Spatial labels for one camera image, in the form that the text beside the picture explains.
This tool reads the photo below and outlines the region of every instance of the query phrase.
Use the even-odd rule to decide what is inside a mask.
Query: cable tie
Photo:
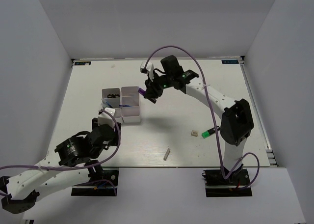
[[[38,170],[40,170],[42,173],[44,172],[44,170],[41,169],[40,163],[39,163],[39,165],[38,165]]]
[[[203,83],[202,90],[203,90],[205,87],[207,87],[207,86],[210,86],[210,84],[204,84],[204,83]]]

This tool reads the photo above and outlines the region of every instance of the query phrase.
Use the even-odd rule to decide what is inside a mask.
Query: purple object
[[[142,88],[138,88],[138,93],[140,93],[142,96],[146,94],[146,91],[144,91]]]

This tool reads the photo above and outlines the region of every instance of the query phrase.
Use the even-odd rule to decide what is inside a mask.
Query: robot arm
[[[106,108],[105,111],[111,115],[115,113],[115,109]],[[91,159],[98,158],[109,146],[117,146],[118,134],[114,130],[112,118],[101,112],[96,121],[98,123],[95,124],[93,119],[92,132],[77,133],[59,144],[54,153],[49,153],[35,166],[29,166],[37,169],[26,170],[14,177],[1,177],[0,190],[8,194],[1,200],[3,209],[18,214],[30,209],[35,202],[49,194],[80,183],[99,180],[97,176],[102,170],[100,165],[63,171],[66,167],[97,163],[97,160]]]
[[[156,73],[152,63],[146,69],[144,63],[141,66],[140,71],[148,75],[145,81],[146,91],[139,89],[144,98],[156,103],[164,89],[173,87],[209,107],[203,82],[198,74],[192,70],[184,71],[175,56],[168,56],[160,62],[164,69],[164,72],[158,70],[163,73],[161,76]],[[225,141],[223,165],[226,172],[229,172],[242,158],[246,139],[254,128],[250,106],[244,99],[236,101],[211,86],[207,86],[207,89],[213,110],[221,119],[220,134]],[[242,167],[241,161],[234,169],[234,174]]]

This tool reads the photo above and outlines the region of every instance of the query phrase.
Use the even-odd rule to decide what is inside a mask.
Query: small wooden block
[[[191,136],[197,137],[198,136],[198,131],[192,131]]]
[[[164,161],[167,160],[169,153],[170,153],[170,149],[168,148],[165,156],[163,157]]]

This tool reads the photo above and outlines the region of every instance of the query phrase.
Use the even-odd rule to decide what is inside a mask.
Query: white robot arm
[[[144,98],[156,103],[157,98],[166,88],[173,87],[181,90],[209,107],[202,80],[192,70],[183,71],[175,56],[168,56],[161,61],[164,72],[155,69],[152,63],[142,63],[140,72],[148,75],[145,81],[146,90],[139,89]],[[213,111],[221,119],[220,134],[225,141],[223,166],[226,172],[237,173],[242,169],[242,160],[234,168],[236,162],[242,158],[243,149],[251,130],[254,128],[249,103],[242,99],[236,101],[220,93],[211,86],[207,86],[208,97]]]

